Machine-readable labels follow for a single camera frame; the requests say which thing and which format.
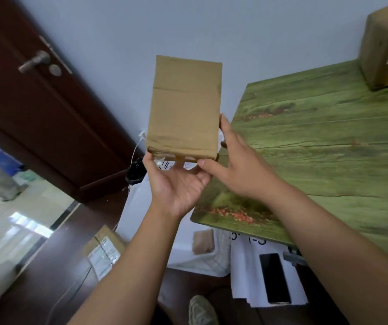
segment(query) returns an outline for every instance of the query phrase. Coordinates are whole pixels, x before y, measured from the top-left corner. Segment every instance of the green table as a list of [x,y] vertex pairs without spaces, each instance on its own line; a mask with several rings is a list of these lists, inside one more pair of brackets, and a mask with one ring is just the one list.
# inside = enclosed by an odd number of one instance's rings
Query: green table
[[[388,88],[369,91],[356,61],[248,84],[232,126],[283,179],[388,253]],[[215,178],[191,220],[293,244],[266,207]]]

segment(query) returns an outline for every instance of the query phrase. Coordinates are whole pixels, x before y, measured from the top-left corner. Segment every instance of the sneaker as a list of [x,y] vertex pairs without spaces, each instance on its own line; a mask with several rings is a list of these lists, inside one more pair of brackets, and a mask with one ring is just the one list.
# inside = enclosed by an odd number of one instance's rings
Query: sneaker
[[201,295],[190,301],[189,325],[219,325],[218,316],[210,302]]

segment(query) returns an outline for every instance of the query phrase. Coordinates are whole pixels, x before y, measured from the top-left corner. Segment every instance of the metal door handle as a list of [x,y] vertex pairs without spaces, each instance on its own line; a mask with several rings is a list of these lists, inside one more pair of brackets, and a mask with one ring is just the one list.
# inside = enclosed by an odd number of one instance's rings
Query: metal door handle
[[35,66],[39,64],[49,64],[51,60],[51,56],[49,53],[43,50],[39,50],[36,52],[35,57],[31,58],[30,60],[27,60],[25,63],[23,63],[21,66],[19,66],[19,72],[22,74],[25,74],[30,69],[34,68]]

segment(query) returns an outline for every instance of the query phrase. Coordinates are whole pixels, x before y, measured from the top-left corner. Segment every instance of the hand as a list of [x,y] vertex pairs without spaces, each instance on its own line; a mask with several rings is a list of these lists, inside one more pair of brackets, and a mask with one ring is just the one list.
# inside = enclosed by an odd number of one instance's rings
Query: hand
[[270,179],[278,178],[270,166],[242,137],[232,130],[229,120],[221,114],[224,148],[229,150],[229,166],[223,167],[211,159],[200,159],[197,164],[216,176],[227,188],[238,195],[260,200]]
[[167,171],[160,170],[149,152],[144,155],[143,164],[149,174],[152,206],[179,220],[194,207],[212,179],[212,175],[198,166],[184,169],[184,162],[175,162]]

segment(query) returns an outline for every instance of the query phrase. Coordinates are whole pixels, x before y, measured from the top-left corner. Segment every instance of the taped cardboard box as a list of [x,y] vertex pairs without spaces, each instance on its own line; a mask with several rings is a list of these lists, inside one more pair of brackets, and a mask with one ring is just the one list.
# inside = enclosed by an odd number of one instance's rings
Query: taped cardboard box
[[388,7],[368,16],[359,63],[372,90],[388,86]]
[[120,236],[107,226],[103,226],[84,246],[84,253],[99,281],[110,272],[124,251]]
[[146,147],[154,158],[216,158],[223,64],[157,56]]

